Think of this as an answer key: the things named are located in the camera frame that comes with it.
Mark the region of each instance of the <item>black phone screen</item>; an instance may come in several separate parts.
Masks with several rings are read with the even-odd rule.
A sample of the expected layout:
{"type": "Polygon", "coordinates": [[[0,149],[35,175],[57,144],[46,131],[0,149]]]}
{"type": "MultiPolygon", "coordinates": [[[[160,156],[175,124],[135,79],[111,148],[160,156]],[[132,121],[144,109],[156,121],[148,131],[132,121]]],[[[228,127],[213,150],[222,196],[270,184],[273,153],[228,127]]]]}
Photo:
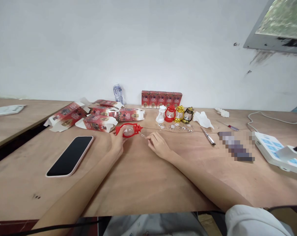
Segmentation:
{"type": "Polygon", "coordinates": [[[71,173],[92,139],[91,136],[76,137],[50,168],[47,176],[60,176],[71,173]]]}

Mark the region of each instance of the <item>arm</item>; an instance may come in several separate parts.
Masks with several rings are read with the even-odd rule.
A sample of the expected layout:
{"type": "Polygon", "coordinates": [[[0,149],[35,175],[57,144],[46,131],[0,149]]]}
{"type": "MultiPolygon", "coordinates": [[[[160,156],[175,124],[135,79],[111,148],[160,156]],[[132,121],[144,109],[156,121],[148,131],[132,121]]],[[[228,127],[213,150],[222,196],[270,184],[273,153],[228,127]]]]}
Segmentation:
{"type": "Polygon", "coordinates": [[[170,150],[166,141],[157,132],[148,137],[148,146],[162,159],[173,164],[216,206],[226,212],[234,205],[252,206],[241,194],[204,169],[193,165],[170,150]]]}
{"type": "MultiPolygon", "coordinates": [[[[74,224],[99,185],[123,153],[123,132],[111,135],[111,150],[43,215],[33,229],[62,224],[74,224]]],[[[57,229],[36,235],[66,235],[69,229],[57,229]]]]}

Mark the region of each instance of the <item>black lantern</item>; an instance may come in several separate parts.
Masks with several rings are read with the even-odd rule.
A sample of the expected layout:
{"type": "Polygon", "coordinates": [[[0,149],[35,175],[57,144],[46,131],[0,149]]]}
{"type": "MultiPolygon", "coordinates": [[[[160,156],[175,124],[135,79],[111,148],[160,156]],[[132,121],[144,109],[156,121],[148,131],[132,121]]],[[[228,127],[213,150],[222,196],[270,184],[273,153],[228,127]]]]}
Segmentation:
{"type": "Polygon", "coordinates": [[[184,112],[184,117],[183,119],[181,120],[183,123],[185,124],[188,124],[190,123],[190,121],[192,120],[193,118],[193,111],[194,111],[194,108],[193,107],[189,107],[185,110],[184,112]]]}

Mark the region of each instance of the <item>mini lantern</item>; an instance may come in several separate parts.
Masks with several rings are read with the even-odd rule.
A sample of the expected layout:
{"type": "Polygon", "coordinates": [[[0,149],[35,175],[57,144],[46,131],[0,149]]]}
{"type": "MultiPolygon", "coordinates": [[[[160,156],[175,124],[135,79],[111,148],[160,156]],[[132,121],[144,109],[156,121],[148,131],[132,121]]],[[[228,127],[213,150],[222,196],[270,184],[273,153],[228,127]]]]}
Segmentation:
{"type": "Polygon", "coordinates": [[[193,107],[187,108],[184,112],[184,117],[181,121],[185,124],[190,123],[190,121],[192,120],[192,117],[193,117],[193,111],[194,111],[193,107]]]}
{"type": "Polygon", "coordinates": [[[176,116],[176,109],[173,105],[170,105],[166,110],[165,121],[172,122],[175,116],[176,116]]]}
{"type": "Polygon", "coordinates": [[[177,113],[176,113],[176,117],[174,118],[174,122],[180,123],[180,121],[183,119],[184,107],[178,106],[176,110],[177,110],[177,113]]]}
{"type": "Polygon", "coordinates": [[[136,135],[136,134],[140,133],[142,128],[143,127],[141,127],[137,123],[135,123],[135,124],[125,123],[125,124],[123,124],[121,126],[116,127],[116,134],[118,134],[119,131],[122,130],[123,131],[122,136],[125,137],[125,138],[130,138],[133,135],[136,135]]]}
{"type": "Polygon", "coordinates": [[[156,121],[158,123],[163,123],[164,122],[164,119],[165,119],[165,112],[166,112],[166,107],[164,105],[161,105],[159,106],[159,114],[158,116],[156,117],[156,121]]]}

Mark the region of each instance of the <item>hand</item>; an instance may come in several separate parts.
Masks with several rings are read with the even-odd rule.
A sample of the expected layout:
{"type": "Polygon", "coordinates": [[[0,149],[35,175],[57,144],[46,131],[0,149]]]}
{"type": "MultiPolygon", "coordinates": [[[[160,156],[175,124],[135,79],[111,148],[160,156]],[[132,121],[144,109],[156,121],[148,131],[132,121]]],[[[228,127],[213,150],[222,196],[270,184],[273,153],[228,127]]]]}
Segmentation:
{"type": "Polygon", "coordinates": [[[128,140],[128,138],[125,138],[122,136],[123,131],[121,130],[118,134],[116,134],[116,131],[113,131],[110,134],[111,138],[111,152],[113,152],[117,157],[120,157],[123,153],[123,144],[125,141],[128,140]]]}
{"type": "Polygon", "coordinates": [[[153,132],[146,137],[148,139],[148,146],[160,158],[167,160],[171,156],[171,149],[168,147],[164,138],[157,132],[153,132]]]}

